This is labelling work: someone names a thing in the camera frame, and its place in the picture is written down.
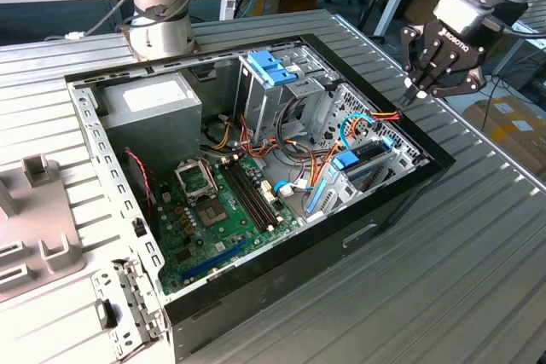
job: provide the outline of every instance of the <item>ram slot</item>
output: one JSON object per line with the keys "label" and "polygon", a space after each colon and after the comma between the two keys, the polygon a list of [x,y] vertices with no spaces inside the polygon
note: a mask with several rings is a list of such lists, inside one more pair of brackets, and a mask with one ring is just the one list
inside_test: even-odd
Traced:
{"label": "ram slot", "polygon": [[269,226],[278,224],[275,215],[239,165],[223,168],[222,173],[260,233],[265,232]]}
{"label": "ram slot", "polygon": [[248,180],[245,171],[240,166],[235,167],[235,177],[246,189],[248,189],[248,192],[253,197],[253,202],[259,208],[259,211],[263,215],[263,217],[267,220],[268,225],[276,226],[278,224],[278,221],[275,218],[275,214],[273,213],[271,208],[265,203],[265,199],[262,197],[262,195]]}

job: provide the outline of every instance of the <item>green circuit board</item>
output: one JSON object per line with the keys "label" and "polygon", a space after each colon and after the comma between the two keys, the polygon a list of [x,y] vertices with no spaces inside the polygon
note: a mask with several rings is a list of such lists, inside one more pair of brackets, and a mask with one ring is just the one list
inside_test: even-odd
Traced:
{"label": "green circuit board", "polygon": [[[240,159],[238,165],[246,173],[259,176],[258,182],[265,180],[252,158]],[[299,226],[293,213],[278,199],[268,206],[278,220],[282,221],[272,230],[258,229],[237,193],[225,179],[221,168],[212,165],[210,170],[218,187],[218,197],[203,198],[194,207],[189,206],[174,172],[172,179],[152,186],[154,197],[157,199],[156,211],[160,234],[158,244],[166,261],[160,271],[160,281],[165,294],[183,289],[211,273],[212,269],[221,268],[235,260],[235,257],[247,255],[286,236]],[[192,189],[202,185],[198,174],[192,172],[189,178]],[[167,201],[164,197],[165,192],[169,194]],[[214,222],[215,217],[222,220]],[[215,263],[215,257],[223,260]],[[211,261],[209,269],[191,277],[183,276],[185,272],[209,261]]]}

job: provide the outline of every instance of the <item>white cable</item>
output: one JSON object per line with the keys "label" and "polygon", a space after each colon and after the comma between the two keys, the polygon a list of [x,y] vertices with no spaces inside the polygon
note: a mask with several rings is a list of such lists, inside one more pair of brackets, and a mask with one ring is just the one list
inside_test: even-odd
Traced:
{"label": "white cable", "polygon": [[[90,36],[91,34],[93,34],[94,32],[96,32],[96,30],[101,27],[108,19],[110,19],[110,17],[116,13],[119,8],[121,8],[121,6],[126,2],[127,0],[119,0],[119,2],[116,3],[116,5],[112,8],[112,10],[110,10],[108,13],[106,13],[106,15],[99,20],[99,22],[94,25],[93,27],[91,27],[87,32],[70,32],[68,34],[66,34],[64,36],[64,38],[66,40],[80,40],[82,38],[85,38],[87,36]],[[54,36],[49,36],[47,39],[55,39]]]}

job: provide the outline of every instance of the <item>metal table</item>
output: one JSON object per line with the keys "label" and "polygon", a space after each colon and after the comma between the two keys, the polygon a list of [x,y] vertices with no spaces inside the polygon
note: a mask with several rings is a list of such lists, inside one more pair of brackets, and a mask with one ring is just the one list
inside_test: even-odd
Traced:
{"label": "metal table", "polygon": [[[313,32],[388,98],[396,62],[325,11],[197,25],[205,50]],[[61,164],[86,268],[0,304],[3,357],[113,362],[89,276],[126,248],[110,223],[61,76],[133,61],[121,36],[0,49],[0,169]],[[403,221],[187,363],[535,362],[546,346],[544,186],[447,106],[407,115],[457,162]],[[169,362],[165,342],[131,363]]]}

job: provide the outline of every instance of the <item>expansion slot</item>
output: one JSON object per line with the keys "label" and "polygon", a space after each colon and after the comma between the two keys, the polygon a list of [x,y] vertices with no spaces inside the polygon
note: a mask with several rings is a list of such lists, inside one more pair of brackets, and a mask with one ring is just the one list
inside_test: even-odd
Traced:
{"label": "expansion slot", "polygon": [[265,232],[269,226],[275,227],[278,224],[273,211],[238,164],[227,165],[221,172],[260,233]]}
{"label": "expansion slot", "polygon": [[219,255],[215,257],[211,257],[210,259],[206,260],[203,263],[199,263],[197,266],[194,266],[191,269],[186,270],[185,272],[182,272],[180,274],[180,281],[185,281],[186,279],[189,279],[190,277],[195,277],[198,274],[201,274],[207,270],[212,269],[214,266],[218,266],[220,263],[225,262],[226,260],[231,259],[233,256],[235,256],[237,253],[241,251],[241,248],[247,243],[247,240],[243,240],[239,242],[238,244],[234,245],[227,251],[223,251]]}

